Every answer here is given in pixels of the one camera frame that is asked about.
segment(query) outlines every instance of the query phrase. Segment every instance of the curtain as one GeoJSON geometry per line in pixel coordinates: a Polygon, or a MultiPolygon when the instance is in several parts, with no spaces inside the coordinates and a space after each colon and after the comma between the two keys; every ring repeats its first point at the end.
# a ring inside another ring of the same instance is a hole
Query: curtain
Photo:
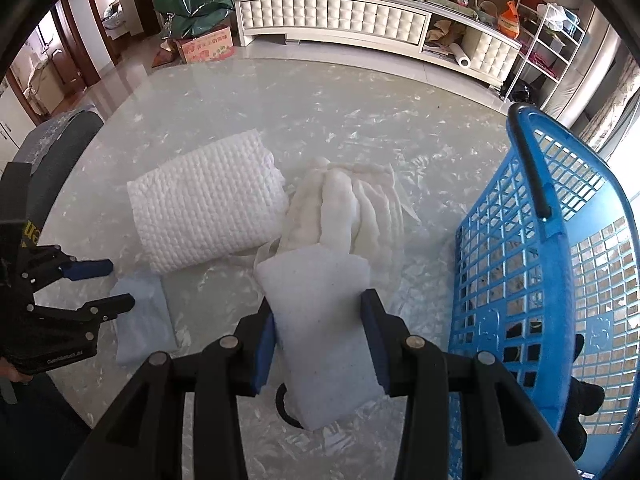
{"type": "Polygon", "coordinates": [[[640,90],[626,104],[622,117],[620,117],[616,127],[613,128],[610,136],[607,137],[607,140],[598,151],[598,155],[603,160],[607,160],[613,154],[620,142],[625,139],[631,128],[636,124],[638,117],[640,117],[640,90]]]}
{"type": "Polygon", "coordinates": [[[580,133],[580,140],[598,152],[613,135],[626,104],[638,89],[640,89],[640,68],[629,54],[616,89],[580,133]]]}

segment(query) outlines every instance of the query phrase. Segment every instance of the basket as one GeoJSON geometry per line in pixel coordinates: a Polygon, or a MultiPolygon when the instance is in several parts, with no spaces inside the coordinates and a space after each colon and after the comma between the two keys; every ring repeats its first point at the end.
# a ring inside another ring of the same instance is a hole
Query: basket
{"type": "MultiPolygon", "coordinates": [[[[580,469],[599,473],[638,406],[638,232],[606,164],[534,107],[513,105],[512,148],[456,233],[449,351],[500,358],[556,431],[570,376],[606,390],[582,417],[580,469]],[[575,333],[585,336],[573,363],[575,333]]],[[[450,396],[450,476],[462,477],[460,405],[450,396]]]]}

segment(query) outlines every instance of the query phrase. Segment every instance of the white quilted pad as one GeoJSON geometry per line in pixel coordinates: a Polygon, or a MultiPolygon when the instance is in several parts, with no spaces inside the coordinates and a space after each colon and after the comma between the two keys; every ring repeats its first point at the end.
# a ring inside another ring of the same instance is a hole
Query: white quilted pad
{"type": "Polygon", "coordinates": [[[257,131],[178,156],[127,189],[156,272],[171,272],[278,238],[289,200],[257,131]]]}

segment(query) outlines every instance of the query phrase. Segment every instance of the basket handle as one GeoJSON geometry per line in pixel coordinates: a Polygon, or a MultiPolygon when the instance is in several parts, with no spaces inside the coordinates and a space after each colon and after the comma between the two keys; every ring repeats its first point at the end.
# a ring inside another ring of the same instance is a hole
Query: basket handle
{"type": "Polygon", "coordinates": [[[540,219],[546,220],[551,218],[551,206],[546,200],[545,191],[542,186],[542,179],[536,169],[536,163],[531,154],[527,139],[524,134],[524,126],[527,129],[533,130],[532,124],[530,124],[530,115],[535,113],[536,115],[543,116],[555,123],[553,119],[540,112],[537,108],[524,103],[515,103],[509,108],[507,114],[507,124],[513,134],[513,142],[516,145],[520,159],[522,160],[522,167],[524,173],[529,181],[529,187],[531,190],[531,199],[533,201],[533,209],[536,211],[536,216],[540,219]]]}

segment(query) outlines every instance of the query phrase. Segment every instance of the white shelf rack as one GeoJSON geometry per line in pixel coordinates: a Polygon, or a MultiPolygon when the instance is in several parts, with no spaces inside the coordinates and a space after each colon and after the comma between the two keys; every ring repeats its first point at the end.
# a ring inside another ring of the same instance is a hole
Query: white shelf rack
{"type": "Polygon", "coordinates": [[[537,69],[540,73],[542,73],[546,78],[551,79],[551,81],[554,83],[553,88],[551,89],[551,92],[549,92],[544,102],[540,105],[540,109],[544,110],[546,105],[549,102],[549,99],[551,99],[553,94],[558,89],[558,86],[560,85],[562,78],[566,74],[566,71],[571,66],[571,63],[574,62],[575,55],[578,53],[578,49],[580,48],[582,41],[584,40],[585,32],[583,29],[581,29],[578,26],[577,22],[574,22],[574,20],[571,20],[571,19],[569,19],[568,21],[572,24],[572,27],[574,28],[573,34],[568,33],[566,30],[564,30],[564,28],[561,31],[556,32],[558,36],[561,35],[563,39],[566,38],[568,40],[567,42],[568,45],[565,45],[565,47],[569,47],[569,48],[573,47],[571,50],[570,56],[568,57],[566,57],[566,55],[563,56],[561,53],[562,49],[560,49],[560,52],[556,52],[554,49],[551,48],[551,46],[549,46],[548,44],[546,44],[544,41],[540,39],[540,33],[545,28],[545,21],[546,21],[546,16],[549,12],[549,8],[548,7],[546,8],[543,16],[540,16],[538,12],[535,11],[534,9],[531,9],[530,7],[527,7],[526,5],[524,5],[522,3],[522,0],[518,0],[517,8],[518,8],[518,14],[520,16],[522,16],[524,13],[528,14],[534,23],[538,23],[538,28],[536,29],[536,33],[533,34],[530,30],[527,30],[523,26],[522,20],[521,20],[520,33],[524,34],[525,36],[529,36],[530,38],[529,49],[527,50],[526,54],[523,54],[522,51],[518,53],[518,58],[520,59],[520,63],[518,65],[514,65],[516,69],[514,73],[515,77],[513,78],[513,82],[509,87],[509,91],[504,96],[504,100],[507,101],[510,98],[511,92],[513,91],[513,88],[516,86],[516,83],[520,78],[520,75],[522,74],[522,71],[524,70],[524,68],[526,66],[532,66],[535,69],[537,69]],[[535,51],[536,47],[539,45],[541,45],[545,50],[551,52],[555,56],[555,58],[558,60],[558,62],[564,65],[564,68],[560,73],[558,74],[553,73],[550,70],[546,69],[546,67],[543,67],[531,60],[531,54],[535,51]]]}

